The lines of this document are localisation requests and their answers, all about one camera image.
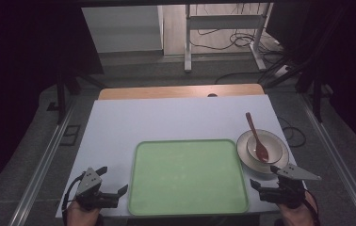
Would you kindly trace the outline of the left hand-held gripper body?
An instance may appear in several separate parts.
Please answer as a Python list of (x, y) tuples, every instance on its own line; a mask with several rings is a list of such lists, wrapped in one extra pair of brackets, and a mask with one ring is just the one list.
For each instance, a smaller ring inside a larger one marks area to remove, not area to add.
[(117, 194), (100, 191), (103, 181), (101, 176), (93, 168), (88, 168), (78, 185), (75, 199), (86, 210), (118, 207), (119, 196)]

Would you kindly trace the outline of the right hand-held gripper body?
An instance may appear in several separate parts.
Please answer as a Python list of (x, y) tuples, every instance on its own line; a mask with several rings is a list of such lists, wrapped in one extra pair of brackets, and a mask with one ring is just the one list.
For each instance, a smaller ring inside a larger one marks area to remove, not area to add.
[(277, 187), (260, 188), (259, 198), (264, 202), (284, 204), (296, 209), (305, 201), (304, 180), (320, 181), (321, 177), (293, 164), (280, 168)]

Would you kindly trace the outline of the red spoon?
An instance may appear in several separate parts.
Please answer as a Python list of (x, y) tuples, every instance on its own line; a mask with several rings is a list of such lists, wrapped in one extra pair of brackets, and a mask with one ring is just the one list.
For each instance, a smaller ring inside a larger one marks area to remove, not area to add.
[(255, 138), (255, 153), (258, 157), (258, 159), (261, 161), (261, 162), (264, 162), (266, 163), (268, 161), (268, 152), (267, 152), (267, 148), (261, 143), (259, 137), (258, 137), (258, 134), (256, 132), (256, 129), (255, 129), (255, 126), (253, 124), (253, 121), (252, 121), (252, 117), (251, 117), (251, 113), (250, 112), (247, 112), (246, 113), (246, 119), (247, 119), (247, 122), (249, 124), (249, 127), (252, 131), (252, 134)]

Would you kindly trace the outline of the cream bowl with dark rim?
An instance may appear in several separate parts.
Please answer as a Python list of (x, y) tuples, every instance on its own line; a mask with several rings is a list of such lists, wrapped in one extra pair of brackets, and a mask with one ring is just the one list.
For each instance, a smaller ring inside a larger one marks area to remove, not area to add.
[(283, 148), (279, 143), (279, 138), (274, 134), (269, 133), (268, 131), (258, 130), (257, 135), (259, 137), (260, 142), (265, 146), (268, 153), (268, 161), (264, 162), (260, 160), (256, 154), (256, 139), (254, 135), (250, 135), (248, 140), (246, 141), (246, 148), (248, 154), (257, 164), (271, 165), (277, 163), (283, 156)]

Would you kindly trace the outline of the white bowl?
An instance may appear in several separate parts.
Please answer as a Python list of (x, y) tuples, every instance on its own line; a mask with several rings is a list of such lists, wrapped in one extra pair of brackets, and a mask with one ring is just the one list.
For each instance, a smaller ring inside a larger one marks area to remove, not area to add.
[(264, 164), (257, 164), (253, 160), (251, 160), (251, 157), (248, 154), (248, 151), (246, 148), (246, 141), (248, 140), (250, 135), (252, 135), (252, 131), (247, 131), (247, 132), (243, 133), (239, 137), (239, 139), (237, 140), (237, 143), (236, 143), (238, 155), (239, 155), (241, 161), (248, 168), (252, 169), (253, 171), (259, 172), (259, 173), (271, 174), (270, 166), (276, 166), (279, 168), (283, 168), (288, 164), (289, 151), (288, 151), (286, 145), (284, 144), (284, 142), (280, 138), (279, 138), (279, 140), (280, 140), (279, 143), (281, 144), (281, 146), (283, 148), (283, 156), (277, 163), (271, 164), (271, 165), (264, 165)]

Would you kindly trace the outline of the green plastic tray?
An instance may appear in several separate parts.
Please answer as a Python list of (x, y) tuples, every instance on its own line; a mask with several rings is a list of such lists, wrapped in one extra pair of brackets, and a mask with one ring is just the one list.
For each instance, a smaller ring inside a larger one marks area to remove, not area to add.
[(248, 209), (243, 169), (231, 140), (137, 145), (128, 203), (132, 215), (241, 214)]

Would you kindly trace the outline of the person's right hand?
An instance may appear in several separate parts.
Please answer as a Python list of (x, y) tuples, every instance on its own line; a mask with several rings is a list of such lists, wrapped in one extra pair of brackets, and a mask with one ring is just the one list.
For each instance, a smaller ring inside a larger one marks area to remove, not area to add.
[(279, 204), (282, 217), (275, 220), (274, 226), (315, 226), (318, 216), (316, 199), (309, 191), (306, 191), (305, 200), (307, 203), (303, 203), (296, 209)]

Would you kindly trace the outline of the person's left hand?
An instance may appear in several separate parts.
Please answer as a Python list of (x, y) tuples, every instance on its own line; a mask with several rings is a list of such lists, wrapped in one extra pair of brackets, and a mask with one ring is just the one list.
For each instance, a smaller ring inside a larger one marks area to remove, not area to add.
[(99, 208), (88, 211), (73, 201), (67, 208), (67, 226), (95, 226), (99, 214)]

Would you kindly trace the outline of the dark floor socket plate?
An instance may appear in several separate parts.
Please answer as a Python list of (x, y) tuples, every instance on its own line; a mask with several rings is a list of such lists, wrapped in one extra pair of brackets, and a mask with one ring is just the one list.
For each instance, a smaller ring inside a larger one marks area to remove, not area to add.
[(63, 133), (60, 146), (71, 147), (74, 146), (80, 132), (81, 125), (68, 125)]

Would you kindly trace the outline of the white table board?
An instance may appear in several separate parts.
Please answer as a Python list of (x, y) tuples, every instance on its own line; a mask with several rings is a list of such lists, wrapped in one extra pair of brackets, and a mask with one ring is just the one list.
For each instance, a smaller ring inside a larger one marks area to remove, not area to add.
[[(74, 160), (70, 176), (87, 168), (107, 167), (101, 189), (114, 193), (128, 185), (130, 190), (137, 145), (144, 141), (229, 139), (235, 146), (248, 131), (246, 113), (257, 128), (280, 137), (283, 134), (275, 111), (266, 95), (202, 98), (102, 100), (94, 103)], [(276, 212), (273, 203), (260, 200), (250, 179), (263, 186), (275, 186), (273, 175), (257, 173), (244, 166), (249, 209), (241, 214)], [(129, 190), (115, 209), (103, 210), (106, 217), (132, 217), (128, 210)]]

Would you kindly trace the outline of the black metal stand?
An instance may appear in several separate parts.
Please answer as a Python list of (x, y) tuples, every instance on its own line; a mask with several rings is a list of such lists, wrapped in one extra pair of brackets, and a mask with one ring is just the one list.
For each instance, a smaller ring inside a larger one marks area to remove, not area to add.
[(305, 64), (302, 75), (296, 84), (296, 90), (299, 93), (305, 93), (312, 88), (312, 110), (318, 122), (322, 122), (320, 113), (320, 104), (322, 97), (322, 79), (319, 67), (316, 63), (308, 62)]
[(72, 95), (78, 95), (81, 91), (81, 87), (78, 84), (76, 78), (80, 77), (88, 83), (94, 85), (99, 89), (106, 89), (107, 85), (96, 80), (88, 74), (85, 74), (76, 69), (69, 69), (57, 74), (57, 105), (53, 105), (53, 108), (58, 111), (57, 123), (61, 124), (66, 118), (66, 101), (65, 101), (65, 89)]

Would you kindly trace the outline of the white power strip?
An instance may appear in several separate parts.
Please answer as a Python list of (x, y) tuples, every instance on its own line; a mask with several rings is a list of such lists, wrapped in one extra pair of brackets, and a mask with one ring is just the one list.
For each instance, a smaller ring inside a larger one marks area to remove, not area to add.
[(282, 75), (284, 75), (285, 73), (288, 73), (291, 70), (292, 70), (292, 68), (290, 66), (283, 65), (277, 72), (275, 72), (274, 76), (281, 77)]

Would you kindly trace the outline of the wooden table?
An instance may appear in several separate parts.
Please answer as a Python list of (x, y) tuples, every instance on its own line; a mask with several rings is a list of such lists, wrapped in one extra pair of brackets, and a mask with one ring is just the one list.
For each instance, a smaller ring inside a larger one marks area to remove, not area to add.
[(160, 98), (208, 97), (213, 94), (222, 96), (264, 95), (258, 84), (198, 85), (147, 88), (102, 89), (99, 100), (131, 100)]

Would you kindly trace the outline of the dark curtain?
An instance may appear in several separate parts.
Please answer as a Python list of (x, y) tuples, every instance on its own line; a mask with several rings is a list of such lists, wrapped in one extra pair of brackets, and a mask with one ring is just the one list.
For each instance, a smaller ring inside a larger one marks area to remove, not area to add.
[(331, 105), (356, 134), (356, 0), (276, 0), (267, 33), (305, 68), (298, 91), (329, 86)]
[(83, 10), (57, 0), (0, 0), (0, 172), (59, 76), (75, 91), (80, 74), (103, 67)]

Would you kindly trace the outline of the white panel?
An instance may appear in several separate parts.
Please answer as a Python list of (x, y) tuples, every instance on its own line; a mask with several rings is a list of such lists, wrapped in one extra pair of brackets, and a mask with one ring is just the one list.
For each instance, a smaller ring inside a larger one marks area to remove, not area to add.
[(82, 8), (98, 53), (163, 48), (158, 6)]

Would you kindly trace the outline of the metal floor rail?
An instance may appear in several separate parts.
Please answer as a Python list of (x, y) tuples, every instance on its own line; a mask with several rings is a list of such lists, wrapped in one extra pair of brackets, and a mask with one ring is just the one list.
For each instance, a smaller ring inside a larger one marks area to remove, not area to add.
[(67, 128), (67, 125), (72, 116), (74, 107), (76, 104), (76, 99), (72, 98), (66, 107), (66, 113), (61, 123), (57, 126), (55, 132), (52, 134), (51, 140), (46, 146), (45, 152), (37, 165), (23, 196), (21, 197), (9, 223), (8, 226), (24, 226), (25, 222), (29, 216), (31, 208), (37, 198), (44, 178), (49, 170), (51, 163), (56, 154), (57, 148), (59, 146), (60, 140)]
[(306, 94), (300, 94), (299, 99), (302, 102), (303, 108), (311, 122), (314, 126), (317, 135), (319, 136), (324, 149), (327, 151), (328, 156), (330, 157), (332, 164), (334, 165), (340, 179), (343, 182), (352, 202), (356, 207), (356, 180), (353, 177), (353, 174), (348, 169), (343, 157), (339, 153), (337, 147), (332, 141), (328, 131), (326, 130), (324, 124), (319, 122), (317, 117), (313, 113), (312, 105), (307, 99)]

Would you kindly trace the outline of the white metal desk frame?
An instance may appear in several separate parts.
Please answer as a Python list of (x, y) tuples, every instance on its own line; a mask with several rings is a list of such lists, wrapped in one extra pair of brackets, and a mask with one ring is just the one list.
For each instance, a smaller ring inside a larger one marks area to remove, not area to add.
[(267, 69), (259, 51), (261, 36), (264, 25), (267, 21), (270, 3), (267, 3), (261, 14), (251, 15), (211, 15), (211, 16), (191, 16), (190, 5), (185, 5), (186, 9), (186, 43), (185, 43), (185, 67), (186, 73), (192, 70), (192, 56), (190, 34), (192, 30), (204, 29), (253, 29), (255, 36), (250, 42), (250, 49), (255, 63), (260, 71)]

